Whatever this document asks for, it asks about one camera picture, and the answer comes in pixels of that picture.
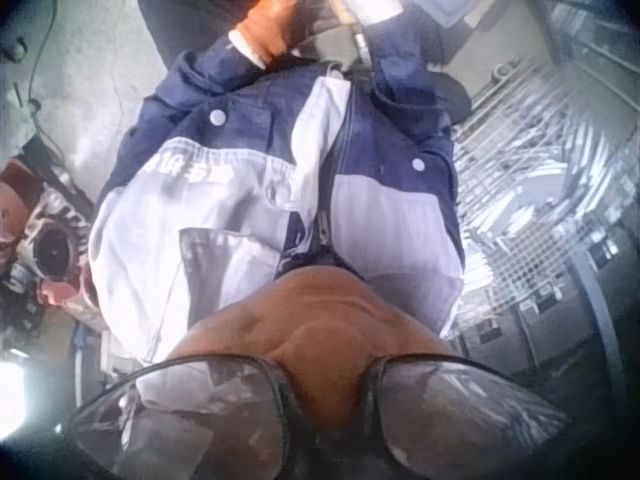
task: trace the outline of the metal grate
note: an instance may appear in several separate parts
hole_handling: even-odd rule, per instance
[[[637,133],[614,148],[553,67],[516,61],[495,77],[455,134],[468,257],[460,330],[552,290],[575,248],[606,237],[636,194]]]

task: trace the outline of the white button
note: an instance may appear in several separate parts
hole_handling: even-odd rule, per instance
[[[221,127],[226,123],[227,115],[222,110],[214,110],[213,112],[211,112],[209,120],[211,120],[211,123],[213,123],[216,127]]]
[[[418,172],[424,172],[424,169],[427,168],[427,166],[424,164],[424,161],[420,160],[419,158],[416,158],[411,163],[411,165],[413,165],[413,168]]]

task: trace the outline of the work jacket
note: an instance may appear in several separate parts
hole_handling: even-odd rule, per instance
[[[125,348],[163,359],[323,248],[447,333],[464,265],[451,125],[411,22],[365,29],[370,91],[331,64],[265,72],[228,38],[179,58],[122,142],[89,242]]]

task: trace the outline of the eyeglasses lens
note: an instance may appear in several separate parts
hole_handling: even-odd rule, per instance
[[[478,478],[517,465],[568,424],[527,390],[455,363],[388,364],[378,399],[392,455],[434,480]]]
[[[273,480],[284,448],[269,379],[231,359],[150,372],[82,411],[65,432],[124,479]]]

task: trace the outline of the glove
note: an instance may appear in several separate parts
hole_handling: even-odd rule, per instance
[[[342,0],[365,27],[384,22],[403,12],[400,0]]]
[[[236,27],[264,66],[287,52],[289,26],[297,6],[298,0],[260,0]]]

